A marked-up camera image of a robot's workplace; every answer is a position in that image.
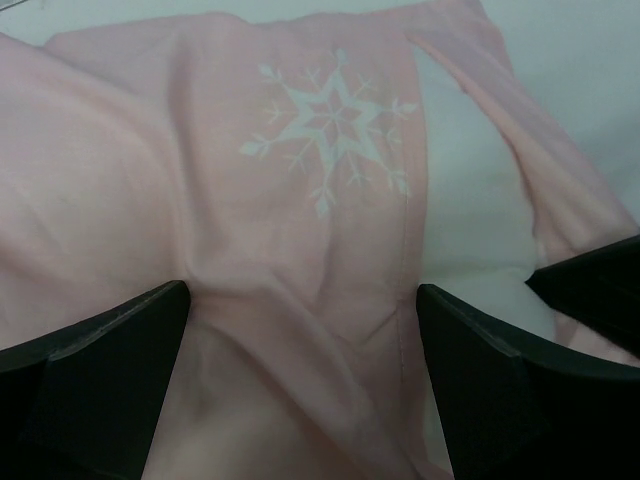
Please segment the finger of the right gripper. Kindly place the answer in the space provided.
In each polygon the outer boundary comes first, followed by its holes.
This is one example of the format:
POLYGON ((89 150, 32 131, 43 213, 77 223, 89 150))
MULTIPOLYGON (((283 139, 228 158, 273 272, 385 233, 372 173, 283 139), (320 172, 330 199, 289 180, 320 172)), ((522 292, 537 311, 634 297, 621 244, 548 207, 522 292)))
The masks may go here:
POLYGON ((552 309, 639 355, 639 237, 538 269, 526 284, 552 309))

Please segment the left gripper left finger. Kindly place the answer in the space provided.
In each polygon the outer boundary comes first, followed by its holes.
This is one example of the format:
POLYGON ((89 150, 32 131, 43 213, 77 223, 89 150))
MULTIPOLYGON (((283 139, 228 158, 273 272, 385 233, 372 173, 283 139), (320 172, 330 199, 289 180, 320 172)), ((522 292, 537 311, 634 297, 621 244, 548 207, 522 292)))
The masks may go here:
POLYGON ((172 281, 3 350, 2 478, 141 478, 190 304, 172 281))

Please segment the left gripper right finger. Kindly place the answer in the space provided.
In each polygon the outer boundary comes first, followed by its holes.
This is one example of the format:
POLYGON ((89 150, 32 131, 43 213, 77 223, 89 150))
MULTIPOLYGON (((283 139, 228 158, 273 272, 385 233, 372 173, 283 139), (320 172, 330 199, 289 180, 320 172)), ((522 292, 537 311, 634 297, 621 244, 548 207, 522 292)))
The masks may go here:
POLYGON ((424 356, 457 479, 636 479, 639 370, 418 289, 424 356))

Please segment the pink and blue Frozen pillowcase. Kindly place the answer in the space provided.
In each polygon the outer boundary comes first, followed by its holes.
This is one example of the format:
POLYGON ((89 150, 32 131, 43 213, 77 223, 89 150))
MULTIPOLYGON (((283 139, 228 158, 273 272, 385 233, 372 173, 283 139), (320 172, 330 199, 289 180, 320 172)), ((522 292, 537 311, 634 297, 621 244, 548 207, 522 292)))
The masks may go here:
POLYGON ((637 230, 478 1, 1 39, 2 345, 194 297, 147 479, 447 474, 418 285, 630 365, 524 279, 637 230))

